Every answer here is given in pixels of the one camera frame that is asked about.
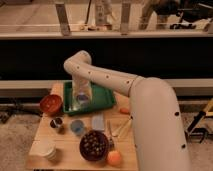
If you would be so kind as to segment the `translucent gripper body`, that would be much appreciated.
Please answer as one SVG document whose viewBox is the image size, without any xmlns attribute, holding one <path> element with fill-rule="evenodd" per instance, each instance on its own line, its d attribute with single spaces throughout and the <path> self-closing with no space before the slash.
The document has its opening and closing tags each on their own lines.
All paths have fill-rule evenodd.
<svg viewBox="0 0 213 171">
<path fill-rule="evenodd" d="M 74 97 L 74 100 L 78 103 L 78 104 L 89 104 L 92 100 L 92 89 L 91 89 L 91 84 L 88 80 L 74 80 L 73 81 L 73 90 L 72 90 L 72 94 Z M 77 100 L 77 95 L 79 94 L 85 94 L 86 96 L 88 96 L 88 101 L 78 101 Z"/>
</svg>

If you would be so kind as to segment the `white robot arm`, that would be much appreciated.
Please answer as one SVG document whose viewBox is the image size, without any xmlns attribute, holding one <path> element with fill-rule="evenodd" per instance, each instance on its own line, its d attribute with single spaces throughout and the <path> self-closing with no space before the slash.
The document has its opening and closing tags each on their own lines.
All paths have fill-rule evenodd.
<svg viewBox="0 0 213 171">
<path fill-rule="evenodd" d="M 178 100 L 166 81 L 95 67 L 84 50 L 64 69 L 129 98 L 139 171 L 191 171 Z"/>
</svg>

